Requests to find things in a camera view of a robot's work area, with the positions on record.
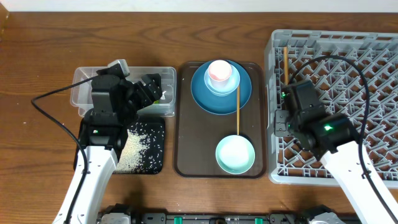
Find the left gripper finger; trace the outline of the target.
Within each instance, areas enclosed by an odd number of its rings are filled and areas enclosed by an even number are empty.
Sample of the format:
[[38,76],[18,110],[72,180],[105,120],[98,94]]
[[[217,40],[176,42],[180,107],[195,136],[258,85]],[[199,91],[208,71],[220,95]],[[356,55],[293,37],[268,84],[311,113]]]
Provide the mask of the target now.
[[159,73],[146,74],[138,82],[141,101],[157,101],[162,96],[161,76]]
[[145,93],[143,93],[143,94],[135,93],[134,94],[133,105],[134,105],[134,109],[136,111],[146,108],[146,107],[152,105],[154,102],[155,102],[155,100],[153,98],[149,97],[148,95],[146,95]]

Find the white rice pile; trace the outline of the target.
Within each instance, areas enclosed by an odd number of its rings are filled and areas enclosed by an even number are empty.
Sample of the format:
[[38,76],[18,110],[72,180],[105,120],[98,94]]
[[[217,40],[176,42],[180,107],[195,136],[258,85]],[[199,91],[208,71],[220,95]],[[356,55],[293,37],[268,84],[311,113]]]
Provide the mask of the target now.
[[131,123],[127,133],[127,141],[114,173],[158,174],[164,160],[164,122]]

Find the mint green bowl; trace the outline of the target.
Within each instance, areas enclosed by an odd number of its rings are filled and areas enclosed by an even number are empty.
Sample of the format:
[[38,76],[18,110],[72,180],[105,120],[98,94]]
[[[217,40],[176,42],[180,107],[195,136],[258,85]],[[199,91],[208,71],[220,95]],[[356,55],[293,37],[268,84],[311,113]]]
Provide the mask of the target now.
[[256,153],[248,139],[240,135],[230,135],[217,144],[215,158],[222,170],[239,175],[253,166]]

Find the white tissue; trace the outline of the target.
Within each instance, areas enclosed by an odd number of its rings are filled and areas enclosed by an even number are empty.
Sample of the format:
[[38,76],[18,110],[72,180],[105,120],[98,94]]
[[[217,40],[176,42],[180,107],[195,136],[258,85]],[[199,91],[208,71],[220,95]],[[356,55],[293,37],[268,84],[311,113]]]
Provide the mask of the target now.
[[162,92],[162,96],[160,97],[160,100],[165,100],[165,93],[166,93],[166,91]]

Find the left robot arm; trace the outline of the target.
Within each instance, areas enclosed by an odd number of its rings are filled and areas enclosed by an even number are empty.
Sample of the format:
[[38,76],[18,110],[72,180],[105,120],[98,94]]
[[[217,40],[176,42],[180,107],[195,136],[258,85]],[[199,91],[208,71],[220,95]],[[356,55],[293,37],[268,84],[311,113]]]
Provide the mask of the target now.
[[91,81],[93,108],[80,123],[75,173],[54,223],[95,223],[108,181],[137,112],[162,96],[161,76],[127,80],[119,68],[99,70]]

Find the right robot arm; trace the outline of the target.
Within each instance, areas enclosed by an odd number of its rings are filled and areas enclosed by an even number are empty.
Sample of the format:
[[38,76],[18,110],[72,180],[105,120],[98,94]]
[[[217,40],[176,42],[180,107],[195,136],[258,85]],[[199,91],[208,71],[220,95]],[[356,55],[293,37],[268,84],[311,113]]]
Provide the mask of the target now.
[[348,117],[329,115],[310,80],[280,91],[288,115],[286,130],[334,177],[362,223],[397,223],[397,202]]

